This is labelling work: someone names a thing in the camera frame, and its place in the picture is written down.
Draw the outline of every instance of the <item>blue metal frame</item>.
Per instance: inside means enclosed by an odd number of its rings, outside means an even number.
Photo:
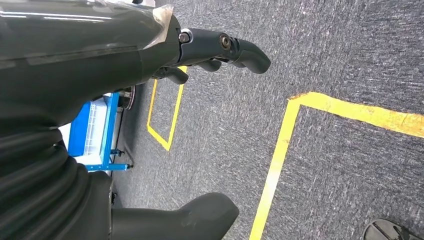
[[[103,137],[101,139],[100,159],[101,164],[85,165],[89,171],[125,171],[128,168],[124,163],[111,163],[111,148],[114,137],[115,120],[118,110],[119,92],[112,93],[110,97],[105,97],[107,105],[106,120],[104,121]]]

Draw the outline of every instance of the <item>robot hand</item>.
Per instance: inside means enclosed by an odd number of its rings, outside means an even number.
[[[197,65],[206,71],[215,72],[224,62],[238,68],[248,68],[255,74],[263,74],[271,65],[267,55],[255,44],[223,32],[185,28],[178,35],[178,41],[178,62],[160,68],[153,78],[169,78],[174,83],[184,84],[189,76],[178,69],[179,66]]]

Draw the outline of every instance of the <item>protective plastic wrap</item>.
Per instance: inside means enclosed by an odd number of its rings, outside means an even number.
[[[147,49],[166,40],[172,14],[169,4],[0,0],[0,69]]]

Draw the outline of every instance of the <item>black caster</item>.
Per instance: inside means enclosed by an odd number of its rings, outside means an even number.
[[[125,155],[125,152],[121,151],[119,149],[112,149],[112,150],[110,150],[110,154],[118,155],[119,157],[121,157],[122,155]]]
[[[423,240],[405,227],[386,219],[376,219],[363,232],[363,240]]]
[[[110,203],[112,205],[115,205],[115,199],[117,198],[118,194],[116,192],[112,192],[112,194],[110,195]]]

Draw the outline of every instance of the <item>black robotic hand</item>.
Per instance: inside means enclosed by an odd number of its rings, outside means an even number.
[[[197,65],[206,71],[215,72],[224,62],[238,68],[248,68],[255,74],[263,74],[271,65],[267,55],[255,44],[223,32],[185,28],[180,30],[178,41],[178,62],[160,68],[153,78],[169,78],[174,83],[184,84],[189,76],[178,69],[179,66]]]

